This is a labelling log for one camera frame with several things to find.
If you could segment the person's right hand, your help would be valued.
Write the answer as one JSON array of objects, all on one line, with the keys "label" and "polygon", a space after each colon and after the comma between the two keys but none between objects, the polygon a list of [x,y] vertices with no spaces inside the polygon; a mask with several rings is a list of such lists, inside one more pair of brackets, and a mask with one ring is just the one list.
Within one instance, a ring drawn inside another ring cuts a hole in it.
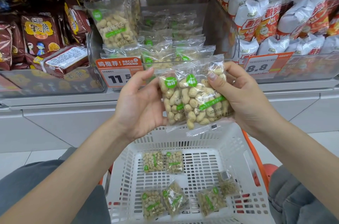
[{"label": "person's right hand", "polygon": [[225,62],[226,81],[231,84],[229,103],[235,122],[255,138],[268,134],[280,115],[270,104],[256,80],[234,62]]}]

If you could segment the person's left hand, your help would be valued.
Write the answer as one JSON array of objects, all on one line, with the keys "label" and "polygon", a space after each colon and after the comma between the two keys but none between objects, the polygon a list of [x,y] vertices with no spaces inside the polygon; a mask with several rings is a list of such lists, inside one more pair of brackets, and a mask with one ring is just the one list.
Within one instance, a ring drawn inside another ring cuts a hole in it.
[{"label": "person's left hand", "polygon": [[158,78],[137,91],[130,91],[129,80],[120,92],[113,119],[119,133],[133,142],[155,128],[166,126],[164,111]]}]

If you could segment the clear peanut snack packet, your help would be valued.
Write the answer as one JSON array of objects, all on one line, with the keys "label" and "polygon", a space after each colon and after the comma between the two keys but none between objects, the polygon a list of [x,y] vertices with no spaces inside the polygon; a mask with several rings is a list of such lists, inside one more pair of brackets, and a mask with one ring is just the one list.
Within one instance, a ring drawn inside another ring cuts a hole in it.
[{"label": "clear peanut snack packet", "polygon": [[174,73],[186,116],[187,136],[197,136],[218,127],[218,121],[230,121],[234,110],[229,100],[208,81],[209,74],[227,81],[224,55],[184,62]]},{"label": "clear peanut snack packet", "polygon": [[155,69],[167,116],[166,131],[171,132],[186,123],[179,82],[172,69]]}]

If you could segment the person's right forearm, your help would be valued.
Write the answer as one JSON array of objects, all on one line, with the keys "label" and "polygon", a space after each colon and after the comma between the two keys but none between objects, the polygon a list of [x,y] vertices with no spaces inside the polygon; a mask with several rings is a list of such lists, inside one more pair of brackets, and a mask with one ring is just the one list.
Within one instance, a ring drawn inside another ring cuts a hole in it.
[{"label": "person's right forearm", "polygon": [[284,118],[250,122],[245,130],[333,214],[339,212],[339,158]]}]

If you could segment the person's left forearm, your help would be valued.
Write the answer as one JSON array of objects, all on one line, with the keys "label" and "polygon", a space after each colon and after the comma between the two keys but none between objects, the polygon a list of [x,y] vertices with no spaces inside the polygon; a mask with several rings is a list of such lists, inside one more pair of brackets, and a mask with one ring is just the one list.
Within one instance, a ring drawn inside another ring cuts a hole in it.
[{"label": "person's left forearm", "polygon": [[70,224],[129,143],[128,129],[116,118],[108,120],[0,216],[0,224]]}]

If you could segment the orange white price tag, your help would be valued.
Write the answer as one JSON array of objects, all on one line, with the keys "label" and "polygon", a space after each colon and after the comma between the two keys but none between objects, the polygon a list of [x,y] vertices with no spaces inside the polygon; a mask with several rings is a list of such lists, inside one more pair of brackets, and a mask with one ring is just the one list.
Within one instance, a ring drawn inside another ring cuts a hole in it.
[{"label": "orange white price tag", "polygon": [[251,56],[244,64],[244,70],[254,79],[272,79],[289,61],[293,52]]},{"label": "orange white price tag", "polygon": [[139,57],[97,59],[96,66],[108,88],[121,91],[137,72],[143,71]]}]

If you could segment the clear plastic shelf bin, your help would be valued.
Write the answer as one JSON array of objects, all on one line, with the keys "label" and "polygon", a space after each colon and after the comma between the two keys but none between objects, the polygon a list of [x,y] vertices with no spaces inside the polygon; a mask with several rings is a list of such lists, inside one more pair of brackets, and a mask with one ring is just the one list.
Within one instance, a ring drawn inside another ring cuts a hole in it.
[{"label": "clear plastic shelf bin", "polygon": [[[141,0],[141,10],[170,10],[170,12],[196,11],[198,23],[202,25],[202,32],[206,37],[204,45],[216,46],[214,55],[223,54],[225,61],[232,60],[237,54],[235,46],[239,45],[239,37],[235,24],[217,0]],[[102,59],[100,53],[103,52],[102,38],[97,30],[92,30],[89,34],[87,49],[90,66],[97,68],[96,60]],[[146,63],[142,63],[142,65],[144,69],[150,67],[166,69],[181,63],[182,61],[175,59],[169,61],[169,57],[166,57],[155,62],[146,61]]]},{"label": "clear plastic shelf bin", "polygon": [[[236,61],[242,68],[249,57]],[[339,52],[316,55],[292,55],[286,65],[272,79],[258,79],[260,83],[293,82],[332,79],[339,74]]]},{"label": "clear plastic shelf bin", "polygon": [[105,90],[105,82],[92,66],[74,69],[62,79],[37,69],[0,71],[0,97],[100,93]]}]

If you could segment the pile of shelved peanut bags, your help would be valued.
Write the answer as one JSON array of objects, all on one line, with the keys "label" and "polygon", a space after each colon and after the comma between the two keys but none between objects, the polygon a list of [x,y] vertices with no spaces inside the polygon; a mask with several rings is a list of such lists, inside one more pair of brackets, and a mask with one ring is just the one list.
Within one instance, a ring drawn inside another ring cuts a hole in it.
[{"label": "pile of shelved peanut bags", "polygon": [[216,46],[206,45],[196,9],[167,8],[164,0],[150,3],[160,5],[142,10],[141,0],[84,3],[103,40],[102,59],[138,57],[145,69],[168,69],[214,55]]}]

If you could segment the white shelf ledge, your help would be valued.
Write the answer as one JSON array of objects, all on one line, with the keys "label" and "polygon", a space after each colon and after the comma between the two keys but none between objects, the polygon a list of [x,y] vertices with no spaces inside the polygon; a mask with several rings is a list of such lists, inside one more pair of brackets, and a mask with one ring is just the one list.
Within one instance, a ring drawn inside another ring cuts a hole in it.
[{"label": "white shelf ledge", "polygon": [[[292,93],[316,93],[321,90],[332,90],[339,85],[339,77],[327,80],[271,82],[259,84],[260,89],[269,96],[281,96]],[[0,98],[0,113],[24,109],[63,108],[77,106],[114,104],[120,91],[106,89],[100,93],[79,93],[64,95],[43,95],[30,97]]]}]

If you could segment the white plastic shopping basket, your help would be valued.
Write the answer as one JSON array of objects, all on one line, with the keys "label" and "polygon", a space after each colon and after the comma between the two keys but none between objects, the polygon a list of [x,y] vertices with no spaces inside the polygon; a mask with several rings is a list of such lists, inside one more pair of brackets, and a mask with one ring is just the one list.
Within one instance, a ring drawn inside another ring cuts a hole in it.
[{"label": "white plastic shopping basket", "polygon": [[[178,180],[191,201],[186,213],[171,219],[168,215],[155,223],[227,223],[275,224],[267,198],[268,179],[261,159],[248,138],[235,123],[188,137],[187,128],[166,132],[157,128],[129,144],[112,166],[110,182],[106,182],[106,200],[112,224],[142,224],[142,189],[168,185]],[[185,174],[162,172],[145,173],[143,153],[180,150],[183,153]],[[233,168],[242,194],[227,199],[226,209],[204,218],[194,201],[194,193],[217,184],[217,172]]]}]

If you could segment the pile of white orange bags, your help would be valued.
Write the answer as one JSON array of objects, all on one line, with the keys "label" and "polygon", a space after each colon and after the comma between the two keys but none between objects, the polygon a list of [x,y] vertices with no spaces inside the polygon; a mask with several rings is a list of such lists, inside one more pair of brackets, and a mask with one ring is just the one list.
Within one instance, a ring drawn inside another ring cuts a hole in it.
[{"label": "pile of white orange bags", "polygon": [[217,0],[234,24],[226,59],[339,54],[339,0]]}]

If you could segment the pile of brown snack packs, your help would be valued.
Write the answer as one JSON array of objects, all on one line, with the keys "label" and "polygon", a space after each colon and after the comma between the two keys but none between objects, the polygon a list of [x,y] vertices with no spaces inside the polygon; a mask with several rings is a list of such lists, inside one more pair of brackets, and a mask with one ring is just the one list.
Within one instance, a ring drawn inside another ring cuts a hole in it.
[{"label": "pile of brown snack packs", "polygon": [[63,79],[89,66],[90,31],[79,0],[0,0],[0,71],[37,69]]}]

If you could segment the loose group of peanut bags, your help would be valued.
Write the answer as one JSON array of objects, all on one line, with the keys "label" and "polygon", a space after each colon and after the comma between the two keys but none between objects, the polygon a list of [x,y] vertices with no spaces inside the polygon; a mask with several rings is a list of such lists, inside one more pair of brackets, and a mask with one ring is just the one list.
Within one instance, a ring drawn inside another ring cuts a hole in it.
[{"label": "loose group of peanut bags", "polygon": [[192,154],[184,161],[178,151],[153,151],[142,155],[146,178],[155,178],[141,190],[143,216],[153,221],[169,214],[172,218],[197,210],[204,217],[227,207],[227,197],[241,190],[230,170],[217,171],[217,183],[212,174],[215,166],[206,166],[206,153]]}]

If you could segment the grey trousers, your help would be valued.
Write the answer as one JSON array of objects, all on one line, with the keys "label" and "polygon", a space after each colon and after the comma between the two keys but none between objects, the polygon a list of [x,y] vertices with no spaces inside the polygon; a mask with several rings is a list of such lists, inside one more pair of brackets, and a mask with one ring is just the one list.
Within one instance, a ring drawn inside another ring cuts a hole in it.
[{"label": "grey trousers", "polygon": [[[59,167],[59,159],[19,167],[0,180],[0,216]],[[269,209],[276,224],[339,224],[339,220],[283,165],[270,176]],[[111,224],[104,188],[97,185],[71,224]]]}]

